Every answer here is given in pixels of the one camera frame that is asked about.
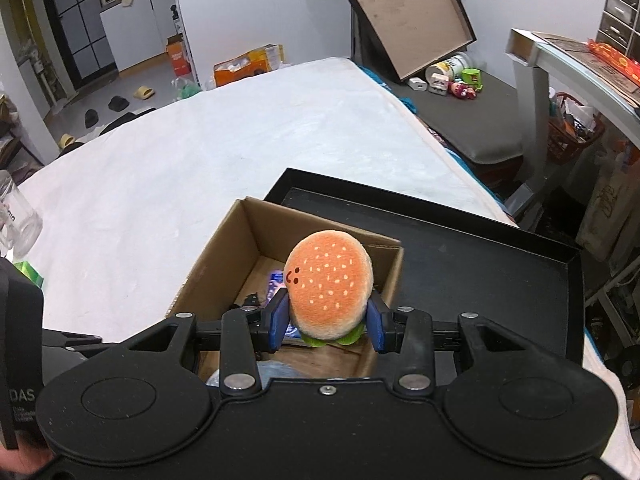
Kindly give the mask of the person's left hand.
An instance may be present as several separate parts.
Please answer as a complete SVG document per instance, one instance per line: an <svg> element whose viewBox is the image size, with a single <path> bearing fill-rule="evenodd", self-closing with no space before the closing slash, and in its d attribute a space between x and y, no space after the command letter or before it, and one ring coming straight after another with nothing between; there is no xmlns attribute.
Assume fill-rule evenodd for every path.
<svg viewBox="0 0 640 480"><path fill-rule="evenodd" d="M1 471L11 474L34 474L52 460L48 448L1 448Z"/></svg>

